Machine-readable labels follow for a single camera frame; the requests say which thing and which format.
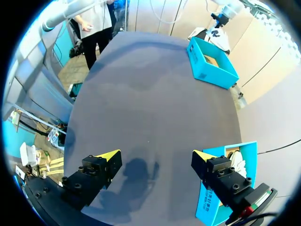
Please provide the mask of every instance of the screw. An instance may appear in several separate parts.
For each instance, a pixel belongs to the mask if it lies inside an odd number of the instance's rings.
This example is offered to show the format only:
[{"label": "screw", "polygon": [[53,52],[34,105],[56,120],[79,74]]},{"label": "screw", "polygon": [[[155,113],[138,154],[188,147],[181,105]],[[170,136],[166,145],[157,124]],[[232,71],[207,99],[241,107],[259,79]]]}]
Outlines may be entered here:
[{"label": "screw", "polygon": [[41,196],[42,196],[42,195],[41,195],[40,192],[36,193],[36,195],[35,195],[35,197],[36,197],[37,199],[39,199]]},{"label": "screw", "polygon": [[238,184],[234,184],[234,185],[232,186],[232,189],[233,189],[234,191],[237,191],[237,190],[239,189],[239,185],[238,185]]},{"label": "screw", "polygon": [[224,172],[223,170],[218,171],[218,175],[220,175],[220,176],[221,176],[221,175],[224,175],[224,173],[225,173],[225,172]]},{"label": "screw", "polygon": [[75,184],[74,188],[77,189],[77,190],[80,190],[81,189],[81,184]]},{"label": "screw", "polygon": [[64,183],[66,183],[67,182],[67,180],[68,180],[68,178],[67,177],[62,177],[62,182]]},{"label": "screw", "polygon": [[81,172],[81,173],[84,172],[84,167],[83,166],[79,166],[79,172]]},{"label": "screw", "polygon": [[245,184],[250,184],[252,182],[252,178],[246,178],[245,179]]},{"label": "screw", "polygon": [[44,192],[44,193],[47,193],[47,192],[49,192],[49,189],[48,189],[47,187],[44,187],[44,188],[43,188],[43,192]]}]

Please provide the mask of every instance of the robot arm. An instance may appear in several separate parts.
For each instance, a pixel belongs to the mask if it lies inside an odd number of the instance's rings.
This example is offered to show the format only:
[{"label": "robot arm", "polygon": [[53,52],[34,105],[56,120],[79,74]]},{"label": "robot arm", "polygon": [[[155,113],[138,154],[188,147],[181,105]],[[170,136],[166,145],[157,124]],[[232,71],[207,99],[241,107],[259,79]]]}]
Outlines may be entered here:
[{"label": "robot arm", "polygon": [[49,32],[65,19],[73,18],[76,15],[91,9],[96,4],[106,1],[107,0],[74,0],[70,3],[60,2],[59,4],[61,4],[61,6],[58,6],[60,10],[56,11],[49,19],[47,19],[43,23],[42,28],[44,31]]}]

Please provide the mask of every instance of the black pants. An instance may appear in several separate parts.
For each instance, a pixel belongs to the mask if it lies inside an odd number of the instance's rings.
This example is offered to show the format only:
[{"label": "black pants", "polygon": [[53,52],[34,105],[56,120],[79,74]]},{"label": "black pants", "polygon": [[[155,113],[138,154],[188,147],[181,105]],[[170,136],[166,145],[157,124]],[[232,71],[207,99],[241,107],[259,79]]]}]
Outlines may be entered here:
[{"label": "black pants", "polygon": [[82,39],[85,58],[89,70],[91,69],[94,62],[96,61],[96,54],[95,54],[96,43],[98,43],[99,52],[102,53],[104,48],[108,45],[109,40],[111,40],[111,37],[112,37],[111,28],[107,28]]}]

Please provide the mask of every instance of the person's hand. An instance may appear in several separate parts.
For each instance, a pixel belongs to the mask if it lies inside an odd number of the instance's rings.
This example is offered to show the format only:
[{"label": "person's hand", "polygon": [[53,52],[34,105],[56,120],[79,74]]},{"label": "person's hand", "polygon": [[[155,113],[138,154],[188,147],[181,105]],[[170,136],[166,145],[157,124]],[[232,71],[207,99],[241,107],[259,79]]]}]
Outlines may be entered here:
[{"label": "person's hand", "polygon": [[107,0],[107,3],[110,5],[112,3],[114,3],[115,0]]},{"label": "person's hand", "polygon": [[86,21],[83,21],[81,23],[81,28],[83,29],[83,31],[90,32],[89,26],[93,27],[91,24],[89,24]]}]

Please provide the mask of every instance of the black mount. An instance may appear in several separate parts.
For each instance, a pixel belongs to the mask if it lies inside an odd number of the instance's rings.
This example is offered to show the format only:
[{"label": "black mount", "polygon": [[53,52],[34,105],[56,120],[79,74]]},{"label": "black mount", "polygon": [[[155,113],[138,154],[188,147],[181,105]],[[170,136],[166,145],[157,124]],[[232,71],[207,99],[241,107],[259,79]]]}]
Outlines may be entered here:
[{"label": "black mount", "polygon": [[[262,183],[256,189],[251,188],[252,179],[244,178],[231,167],[231,161],[225,156],[204,161],[196,152],[192,154],[191,166],[202,180],[206,189],[212,189],[224,206],[230,207],[233,212],[226,224],[238,218],[253,217],[262,213],[276,197],[275,189]],[[267,192],[268,198],[254,211],[253,204]]]}]

